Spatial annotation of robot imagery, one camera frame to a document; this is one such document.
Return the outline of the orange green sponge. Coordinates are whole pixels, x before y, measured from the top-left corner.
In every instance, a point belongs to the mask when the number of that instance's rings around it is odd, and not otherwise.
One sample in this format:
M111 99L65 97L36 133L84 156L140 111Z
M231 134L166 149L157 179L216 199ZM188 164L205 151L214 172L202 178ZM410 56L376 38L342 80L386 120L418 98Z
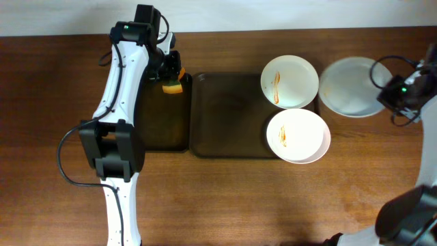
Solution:
M181 68L180 73L176 79L170 80L162 86L165 94L181 94L183 92L181 80L186 73L185 68Z

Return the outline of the cream white plate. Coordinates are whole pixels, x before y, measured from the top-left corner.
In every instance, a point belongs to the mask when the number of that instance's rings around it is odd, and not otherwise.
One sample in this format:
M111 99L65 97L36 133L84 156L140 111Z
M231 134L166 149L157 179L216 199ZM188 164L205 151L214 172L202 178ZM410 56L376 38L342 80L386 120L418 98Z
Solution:
M282 55L266 64L260 85L264 96L274 106L303 108L316 97L319 76L307 60L295 55Z

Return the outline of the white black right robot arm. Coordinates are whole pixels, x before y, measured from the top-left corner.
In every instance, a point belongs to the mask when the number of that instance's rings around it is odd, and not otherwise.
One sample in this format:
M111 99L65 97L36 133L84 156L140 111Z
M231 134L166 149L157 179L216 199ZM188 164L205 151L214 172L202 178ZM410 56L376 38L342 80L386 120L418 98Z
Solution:
M415 187L387 202L374 226L354 234L338 233L322 246L436 246L436 45L421 61L409 60L413 72L382 86L377 100L407 126L421 122L423 146Z

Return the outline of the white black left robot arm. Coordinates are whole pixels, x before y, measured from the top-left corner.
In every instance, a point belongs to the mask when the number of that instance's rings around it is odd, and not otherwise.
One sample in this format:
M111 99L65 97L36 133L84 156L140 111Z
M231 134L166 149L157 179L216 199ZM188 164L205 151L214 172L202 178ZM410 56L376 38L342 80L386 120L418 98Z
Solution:
M79 128L85 155L105 195L108 245L141 245L136 188L145 146L135 128L135 107L144 79L179 76L175 37L158 23L118 22L111 29L110 70L90 122Z

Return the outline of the pink plate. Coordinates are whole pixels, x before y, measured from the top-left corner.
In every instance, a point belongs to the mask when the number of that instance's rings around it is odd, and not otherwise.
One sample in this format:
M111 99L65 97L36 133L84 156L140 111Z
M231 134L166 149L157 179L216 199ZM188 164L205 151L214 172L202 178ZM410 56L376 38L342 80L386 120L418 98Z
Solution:
M304 165L318 161L328 152L331 134L327 123L316 113L287 109L269 121L266 140L280 159Z

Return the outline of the pale green plate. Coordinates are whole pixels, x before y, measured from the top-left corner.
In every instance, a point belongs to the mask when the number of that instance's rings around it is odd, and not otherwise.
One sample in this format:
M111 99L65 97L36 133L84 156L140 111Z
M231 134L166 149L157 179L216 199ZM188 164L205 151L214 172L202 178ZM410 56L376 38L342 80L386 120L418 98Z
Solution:
M349 118L380 113L380 88L393 75L382 64L366 57L347 57L331 64L320 76L318 96L329 109Z

